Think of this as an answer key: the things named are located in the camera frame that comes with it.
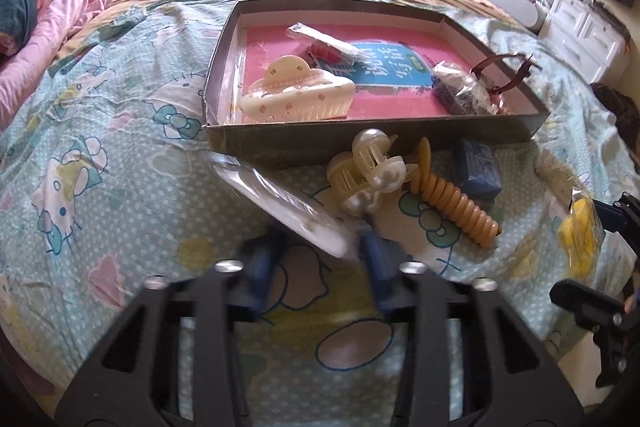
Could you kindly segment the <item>pearl white hair claw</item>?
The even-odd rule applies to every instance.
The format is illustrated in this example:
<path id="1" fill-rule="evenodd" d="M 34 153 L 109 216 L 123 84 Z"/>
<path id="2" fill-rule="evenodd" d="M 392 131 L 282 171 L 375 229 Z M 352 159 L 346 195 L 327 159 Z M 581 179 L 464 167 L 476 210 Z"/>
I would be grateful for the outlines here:
<path id="1" fill-rule="evenodd" d="M 400 190 L 418 170 L 401 156 L 388 155 L 396 139 L 380 129 L 362 130 L 352 140 L 349 152 L 339 153 L 329 162 L 326 179 L 349 215 L 375 213 L 382 196 Z"/>

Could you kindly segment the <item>maroon strap wristwatch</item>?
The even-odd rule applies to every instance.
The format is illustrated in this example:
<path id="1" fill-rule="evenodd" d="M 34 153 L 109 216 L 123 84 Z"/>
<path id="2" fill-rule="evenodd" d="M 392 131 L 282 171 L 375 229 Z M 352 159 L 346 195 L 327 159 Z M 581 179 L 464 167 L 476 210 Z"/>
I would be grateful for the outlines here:
<path id="1" fill-rule="evenodd" d="M 520 66 L 517 69 L 510 68 L 504 64 L 507 58 L 513 58 L 518 60 Z M 509 78 L 508 81 L 503 83 L 495 83 L 485 75 L 485 70 L 489 67 L 497 69 L 501 74 Z M 473 75 L 479 83 L 481 83 L 491 101 L 492 106 L 498 110 L 499 114 L 510 114 L 511 109 L 506 105 L 504 101 L 504 95 L 515 88 L 521 86 L 521 83 L 532 75 L 532 70 L 541 70 L 541 66 L 538 65 L 531 55 L 525 53 L 500 53 L 494 54 L 484 58 L 474 65 L 470 74 Z"/>

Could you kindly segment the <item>hello kitty blue bedsheet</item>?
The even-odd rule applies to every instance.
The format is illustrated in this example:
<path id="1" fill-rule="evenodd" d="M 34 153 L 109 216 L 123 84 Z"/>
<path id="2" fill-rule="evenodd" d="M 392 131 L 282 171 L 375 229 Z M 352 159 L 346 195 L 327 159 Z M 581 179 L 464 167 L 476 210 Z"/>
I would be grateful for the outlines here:
<path id="1" fill-rule="evenodd" d="M 142 281 L 197 277 L 268 216 L 213 173 L 202 98 L 236 0 L 165 0 L 96 28 L 44 74 L 1 137 L 1 327 L 37 395 L 63 391 Z M 496 52 L 530 54 L 549 109 L 533 139 L 494 150 L 502 232 L 481 251 L 420 199 L 395 194 L 378 228 L 449 280 L 490 277 L 557 357 L 582 333 L 550 303 L 567 273 L 561 210 L 535 172 L 566 162 L 603 202 L 639 178 L 614 116 L 537 38 L 460 9 Z M 296 243 L 267 310 L 238 328 L 257 426 L 385 426 L 405 332 L 382 322 L 360 266 Z"/>

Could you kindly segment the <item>white dresser drawers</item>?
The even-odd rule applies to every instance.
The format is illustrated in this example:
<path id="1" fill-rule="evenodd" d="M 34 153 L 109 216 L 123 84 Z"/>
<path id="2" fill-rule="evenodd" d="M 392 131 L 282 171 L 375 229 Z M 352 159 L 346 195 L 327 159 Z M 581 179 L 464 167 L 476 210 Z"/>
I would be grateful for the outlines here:
<path id="1" fill-rule="evenodd" d="M 554 0 L 539 37 L 586 83 L 615 88 L 629 63 L 623 35 L 580 0 Z"/>

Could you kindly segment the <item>bagged white comb clip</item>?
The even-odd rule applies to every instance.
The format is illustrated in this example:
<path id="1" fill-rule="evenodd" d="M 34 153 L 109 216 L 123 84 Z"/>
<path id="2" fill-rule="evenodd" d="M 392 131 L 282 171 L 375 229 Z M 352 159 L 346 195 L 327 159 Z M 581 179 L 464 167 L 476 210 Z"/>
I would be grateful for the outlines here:
<path id="1" fill-rule="evenodd" d="M 535 172 L 565 208 L 570 207 L 574 192 L 584 187 L 572 168 L 545 148 L 538 150 Z"/>

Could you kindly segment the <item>pink Chinese workbook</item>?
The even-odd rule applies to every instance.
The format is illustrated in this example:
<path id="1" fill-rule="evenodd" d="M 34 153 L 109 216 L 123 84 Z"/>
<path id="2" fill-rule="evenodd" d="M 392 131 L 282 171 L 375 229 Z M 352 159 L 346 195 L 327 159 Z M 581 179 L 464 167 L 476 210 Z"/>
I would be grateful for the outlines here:
<path id="1" fill-rule="evenodd" d="M 356 84 L 356 95 L 347 117 L 395 119 L 446 116 L 431 92 L 431 69 L 441 61 L 471 68 L 474 60 L 460 53 L 460 46 L 446 40 L 439 30 L 417 31 L 381 26 L 320 25 L 318 29 L 350 42 L 367 54 L 354 65 L 330 65 L 316 61 L 285 33 L 285 25 L 248 26 L 244 37 L 243 87 L 264 77 L 269 64 L 283 55 L 306 58 L 312 67 L 326 69 Z"/>

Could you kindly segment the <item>white card earrings bag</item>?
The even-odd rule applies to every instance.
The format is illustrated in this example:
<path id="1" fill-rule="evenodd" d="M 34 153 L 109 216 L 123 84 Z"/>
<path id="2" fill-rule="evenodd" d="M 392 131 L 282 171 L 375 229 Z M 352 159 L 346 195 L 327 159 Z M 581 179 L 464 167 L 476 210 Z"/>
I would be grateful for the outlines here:
<path id="1" fill-rule="evenodd" d="M 261 173 L 233 156 L 206 154 L 221 181 L 278 221 L 292 233 L 336 259 L 357 257 L 357 228 L 312 197 Z"/>

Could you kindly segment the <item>blue small box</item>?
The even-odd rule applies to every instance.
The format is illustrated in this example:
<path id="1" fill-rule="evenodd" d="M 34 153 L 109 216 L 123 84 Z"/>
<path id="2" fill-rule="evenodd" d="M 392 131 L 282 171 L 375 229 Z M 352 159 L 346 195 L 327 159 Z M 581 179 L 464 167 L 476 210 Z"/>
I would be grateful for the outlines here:
<path id="1" fill-rule="evenodd" d="M 474 199 L 491 202 L 502 190 L 491 148 L 480 142 L 458 140 L 452 148 L 454 183 Z"/>

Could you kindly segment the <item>pink quilt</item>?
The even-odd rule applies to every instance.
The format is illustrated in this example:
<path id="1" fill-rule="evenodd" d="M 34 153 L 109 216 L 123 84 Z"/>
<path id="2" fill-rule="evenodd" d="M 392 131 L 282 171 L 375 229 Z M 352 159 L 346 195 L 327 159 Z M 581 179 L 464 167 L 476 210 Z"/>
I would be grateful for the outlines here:
<path id="1" fill-rule="evenodd" d="M 35 91 L 62 44 L 114 0 L 52 0 L 21 51 L 1 55 L 1 127 Z"/>

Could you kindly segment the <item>clear bag dark hairpiece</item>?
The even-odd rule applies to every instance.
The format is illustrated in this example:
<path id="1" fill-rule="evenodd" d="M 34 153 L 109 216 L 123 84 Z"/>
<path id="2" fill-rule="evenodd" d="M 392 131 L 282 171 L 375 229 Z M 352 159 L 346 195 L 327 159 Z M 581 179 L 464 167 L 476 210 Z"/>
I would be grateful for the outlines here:
<path id="1" fill-rule="evenodd" d="M 499 113 L 498 105 L 483 83 L 458 64 L 441 61 L 432 68 L 432 92 L 454 116 L 487 116 Z"/>

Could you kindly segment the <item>dark cardboard tray box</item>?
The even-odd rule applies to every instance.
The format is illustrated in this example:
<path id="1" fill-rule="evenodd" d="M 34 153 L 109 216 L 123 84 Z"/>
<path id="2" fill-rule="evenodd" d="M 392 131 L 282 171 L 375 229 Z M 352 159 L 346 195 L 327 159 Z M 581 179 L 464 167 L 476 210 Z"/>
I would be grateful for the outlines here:
<path id="1" fill-rule="evenodd" d="M 288 36 L 302 23 L 353 44 L 364 55 L 355 64 L 319 60 L 322 72 L 355 83 L 341 118 L 260 122 L 241 108 L 241 98 L 285 55 L 302 57 L 305 46 Z M 549 112 L 533 91 L 510 86 L 512 67 L 495 61 L 480 78 L 503 89 L 506 113 L 454 115 L 434 97 L 433 67 L 449 62 L 471 70 L 494 55 L 451 17 L 426 9 L 366 0 L 245 0 L 221 31 L 209 62 L 203 106 L 205 129 L 216 152 L 254 165 L 293 167 L 324 164 L 348 150 L 355 135 L 378 128 L 396 136 L 395 153 L 407 154 L 421 136 L 434 147 L 457 139 L 508 144 L 530 139 Z"/>

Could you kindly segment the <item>bagged red cherry earrings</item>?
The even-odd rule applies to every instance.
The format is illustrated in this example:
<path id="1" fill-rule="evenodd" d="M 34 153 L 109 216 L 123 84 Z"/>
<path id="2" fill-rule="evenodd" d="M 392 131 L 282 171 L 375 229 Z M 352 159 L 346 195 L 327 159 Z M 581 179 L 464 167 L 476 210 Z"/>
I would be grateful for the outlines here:
<path id="1" fill-rule="evenodd" d="M 296 23 L 285 31 L 286 35 L 301 44 L 309 55 L 328 64 L 354 65 L 366 56 L 351 43 L 332 37 L 303 23 Z"/>

